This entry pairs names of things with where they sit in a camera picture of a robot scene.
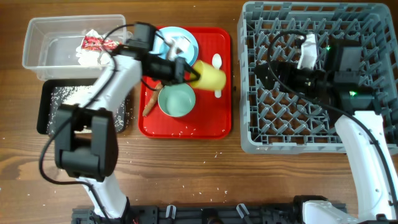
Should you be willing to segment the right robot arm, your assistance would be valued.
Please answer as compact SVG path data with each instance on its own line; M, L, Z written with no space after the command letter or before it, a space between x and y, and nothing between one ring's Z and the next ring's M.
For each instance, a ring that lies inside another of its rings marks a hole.
M315 70L309 60L312 45L302 40L301 46L298 64L269 60L255 67L255 75L264 86L279 83L284 92L327 110L348 156L358 221L396 223L397 172L387 148L376 92L359 83L360 43L333 40L322 70Z

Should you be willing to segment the white napkin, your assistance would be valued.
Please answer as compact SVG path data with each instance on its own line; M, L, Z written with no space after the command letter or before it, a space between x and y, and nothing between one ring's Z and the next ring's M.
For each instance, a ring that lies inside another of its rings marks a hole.
M90 30L85 36L103 38L94 29ZM82 42L76 48L76 57L78 58L78 63L80 65L95 66L95 65L106 65L106 64L110 63L111 58L104 50L100 50L100 51L83 50L81 48Z

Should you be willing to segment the yellow plastic cup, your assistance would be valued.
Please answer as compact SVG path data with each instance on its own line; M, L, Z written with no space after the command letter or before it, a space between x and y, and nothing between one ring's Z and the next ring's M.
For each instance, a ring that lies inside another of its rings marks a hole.
M199 90L221 91L226 85L226 74L201 60L197 60L193 69L200 74L197 81L191 82L190 86Z

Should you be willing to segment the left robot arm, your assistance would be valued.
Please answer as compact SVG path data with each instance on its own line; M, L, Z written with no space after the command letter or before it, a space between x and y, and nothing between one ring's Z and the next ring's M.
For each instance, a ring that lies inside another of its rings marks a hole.
M180 34L168 37L151 24L137 22L131 39L106 50L110 64L75 104L62 104L55 117L55 164L69 177L70 185L82 185L93 202L93 221L127 223L130 202L119 187L114 170L118 141L114 114L131 89L144 76L161 83L187 83L201 75L183 58L194 52L193 42Z

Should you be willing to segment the mint green bowl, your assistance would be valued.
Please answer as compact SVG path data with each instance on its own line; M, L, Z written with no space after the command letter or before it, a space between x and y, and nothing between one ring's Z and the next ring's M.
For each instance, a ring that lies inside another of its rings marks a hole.
M165 86L158 95L158 105L167 116L183 117L194 108L196 95L188 84Z

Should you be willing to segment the red snack wrapper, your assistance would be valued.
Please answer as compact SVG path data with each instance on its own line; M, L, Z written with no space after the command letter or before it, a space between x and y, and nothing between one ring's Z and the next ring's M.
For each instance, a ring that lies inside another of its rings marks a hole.
M83 39L81 48L83 50L90 50L90 51L100 51L100 50L107 50L112 51L114 50L120 42L115 40L103 40L99 37L92 37L92 36L85 36Z

